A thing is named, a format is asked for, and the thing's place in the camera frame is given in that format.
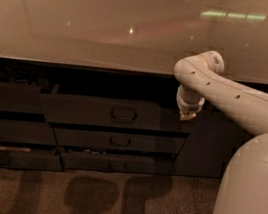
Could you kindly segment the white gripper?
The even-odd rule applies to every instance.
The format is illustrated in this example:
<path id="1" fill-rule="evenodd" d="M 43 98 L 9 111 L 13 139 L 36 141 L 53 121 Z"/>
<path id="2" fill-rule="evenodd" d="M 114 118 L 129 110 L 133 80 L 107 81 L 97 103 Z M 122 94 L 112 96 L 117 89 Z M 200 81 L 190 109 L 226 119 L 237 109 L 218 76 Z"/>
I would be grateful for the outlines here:
<path id="1" fill-rule="evenodd" d="M 178 109 L 180 110 L 180 121 L 189 121 L 196 118 L 196 115 L 205 103 L 204 97 L 181 85 L 176 94 Z"/>

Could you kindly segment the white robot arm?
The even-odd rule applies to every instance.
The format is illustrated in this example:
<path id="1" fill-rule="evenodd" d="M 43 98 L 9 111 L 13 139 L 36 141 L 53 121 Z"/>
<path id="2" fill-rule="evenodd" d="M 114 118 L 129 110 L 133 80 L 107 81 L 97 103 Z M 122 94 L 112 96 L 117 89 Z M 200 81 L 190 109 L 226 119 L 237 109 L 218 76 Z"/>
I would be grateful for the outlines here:
<path id="1" fill-rule="evenodd" d="M 213 214 L 268 214 L 268 94 L 223 78 L 224 66 L 212 50 L 175 64 L 180 117 L 192 119 L 208 101 L 253 136 L 225 169 Z"/>

